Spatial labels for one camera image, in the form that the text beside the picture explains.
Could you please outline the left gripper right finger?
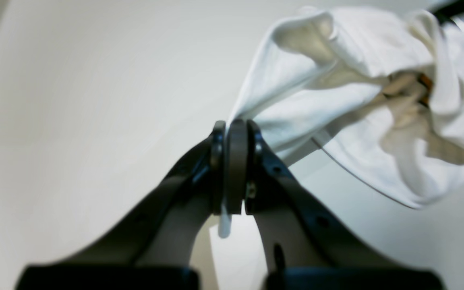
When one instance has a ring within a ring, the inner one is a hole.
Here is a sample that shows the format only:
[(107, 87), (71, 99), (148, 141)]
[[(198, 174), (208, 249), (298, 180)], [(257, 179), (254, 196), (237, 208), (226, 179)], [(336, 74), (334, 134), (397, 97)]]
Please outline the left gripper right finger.
[(293, 176), (252, 120), (226, 133), (226, 210), (254, 217), (268, 268), (265, 290), (442, 290), (363, 242)]

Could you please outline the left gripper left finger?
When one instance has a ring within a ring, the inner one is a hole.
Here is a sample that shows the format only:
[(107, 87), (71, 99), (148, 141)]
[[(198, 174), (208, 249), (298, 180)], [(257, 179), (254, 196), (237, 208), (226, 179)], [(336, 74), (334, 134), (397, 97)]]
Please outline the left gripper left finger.
[(189, 260), (196, 236), (219, 213), (225, 122), (186, 152), (107, 233), (59, 262), (30, 265), (18, 290), (199, 290)]

